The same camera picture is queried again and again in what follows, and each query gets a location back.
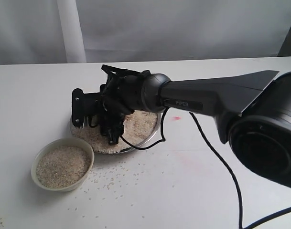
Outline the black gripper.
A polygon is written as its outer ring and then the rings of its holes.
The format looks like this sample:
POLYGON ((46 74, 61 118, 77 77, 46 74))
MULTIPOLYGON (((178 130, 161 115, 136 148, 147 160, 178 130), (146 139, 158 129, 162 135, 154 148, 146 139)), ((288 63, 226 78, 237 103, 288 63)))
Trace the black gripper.
MULTIPOLYGON (((120 76, 109 73, 100 92, 84 93, 76 88, 72 91, 72 125, 75 128, 98 126, 100 109, 109 116, 130 115, 134 111, 147 111, 143 100, 143 84, 147 74, 127 74, 120 76)), ((124 134, 124 120, 103 120, 100 134, 108 144, 118 144, 124 134)))

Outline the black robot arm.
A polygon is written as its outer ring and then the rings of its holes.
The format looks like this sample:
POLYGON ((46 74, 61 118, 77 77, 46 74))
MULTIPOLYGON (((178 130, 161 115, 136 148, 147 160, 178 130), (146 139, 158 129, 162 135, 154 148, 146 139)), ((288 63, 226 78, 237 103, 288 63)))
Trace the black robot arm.
POLYGON ((253 173, 291 188, 291 72, 172 81, 150 71, 104 65, 97 93, 72 91, 72 125, 99 126, 111 145, 135 111, 176 108, 214 118, 221 143, 253 173))

